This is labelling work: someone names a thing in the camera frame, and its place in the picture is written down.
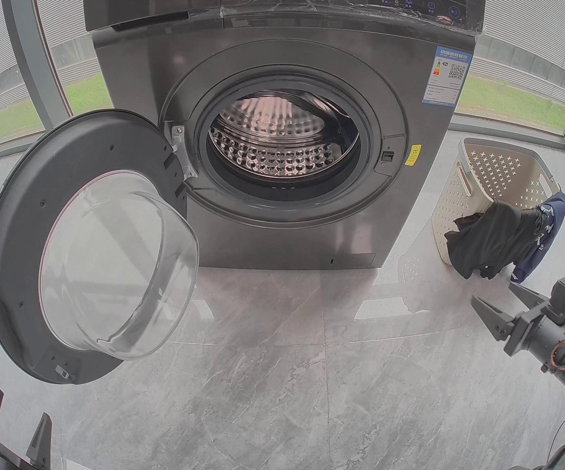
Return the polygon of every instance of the lawn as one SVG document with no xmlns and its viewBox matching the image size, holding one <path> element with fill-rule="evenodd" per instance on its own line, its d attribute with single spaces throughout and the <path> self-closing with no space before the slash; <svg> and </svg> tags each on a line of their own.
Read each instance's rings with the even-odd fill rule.
<svg viewBox="0 0 565 470">
<path fill-rule="evenodd" d="M 65 92 L 76 115 L 111 106 L 101 73 L 66 85 Z M 564 105 L 507 83 L 472 74 L 467 77 L 457 112 L 519 123 L 556 134 L 565 131 Z M 42 129 L 29 99 L 0 111 L 0 142 Z"/>
<path fill-rule="evenodd" d="M 65 92 L 75 115 L 112 106 L 101 73 L 66 85 Z M 0 110 L 0 142 L 40 130 L 43 126 L 29 99 Z"/>
<path fill-rule="evenodd" d="M 565 132 L 565 105 L 473 74 L 463 86 L 457 112 Z"/>
</svg>

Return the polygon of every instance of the gray tile floor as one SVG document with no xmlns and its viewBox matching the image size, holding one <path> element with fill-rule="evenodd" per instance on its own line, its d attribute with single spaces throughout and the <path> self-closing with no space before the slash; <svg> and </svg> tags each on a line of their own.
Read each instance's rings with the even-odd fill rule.
<svg viewBox="0 0 565 470">
<path fill-rule="evenodd" d="M 1 440 L 25 453 L 46 411 L 54 469 L 544 464 L 565 389 L 526 352 L 509 359 L 469 306 L 475 293 L 519 310 L 509 271 L 461 279 L 428 223 L 463 136 L 447 135 L 380 270 L 201 269 L 169 343 L 88 385 L 42 384 L 0 348 Z M 565 154 L 537 151 L 565 191 Z M 0 159 L 0 185 L 15 160 Z M 562 276 L 565 223 L 528 285 Z"/>
</svg>

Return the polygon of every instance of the washing machine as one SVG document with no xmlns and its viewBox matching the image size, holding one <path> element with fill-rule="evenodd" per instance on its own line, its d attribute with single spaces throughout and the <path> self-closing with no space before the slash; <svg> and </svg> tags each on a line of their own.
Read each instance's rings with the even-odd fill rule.
<svg viewBox="0 0 565 470">
<path fill-rule="evenodd" d="M 268 270 L 383 265 L 451 120 L 484 6 L 84 0 L 114 106 L 177 149 L 202 266 Z M 460 75 L 441 93 L 429 87 L 438 61 L 442 78 Z"/>
<path fill-rule="evenodd" d="M 380 267 L 435 160 L 485 0 L 84 0 L 114 109 L 0 191 L 0 344 L 81 384 L 153 353 L 198 266 Z"/>
</svg>

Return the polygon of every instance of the energy label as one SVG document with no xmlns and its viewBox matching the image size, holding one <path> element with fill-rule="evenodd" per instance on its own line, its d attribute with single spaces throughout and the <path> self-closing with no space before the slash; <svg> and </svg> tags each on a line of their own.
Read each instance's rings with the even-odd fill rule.
<svg viewBox="0 0 565 470">
<path fill-rule="evenodd" d="M 456 106 L 471 62 L 472 54 L 437 47 L 422 103 Z"/>
</svg>

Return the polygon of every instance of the white plastic laundry basket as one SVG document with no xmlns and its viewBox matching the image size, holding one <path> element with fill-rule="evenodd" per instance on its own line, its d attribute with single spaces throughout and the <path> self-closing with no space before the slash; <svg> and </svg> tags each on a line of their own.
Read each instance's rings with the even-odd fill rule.
<svg viewBox="0 0 565 470">
<path fill-rule="evenodd" d="M 529 209 L 560 191 L 541 157 L 527 148 L 466 137 L 458 153 L 431 219 L 437 249 L 447 264 L 444 234 L 457 231 L 455 219 L 485 212 L 493 199 Z"/>
</svg>

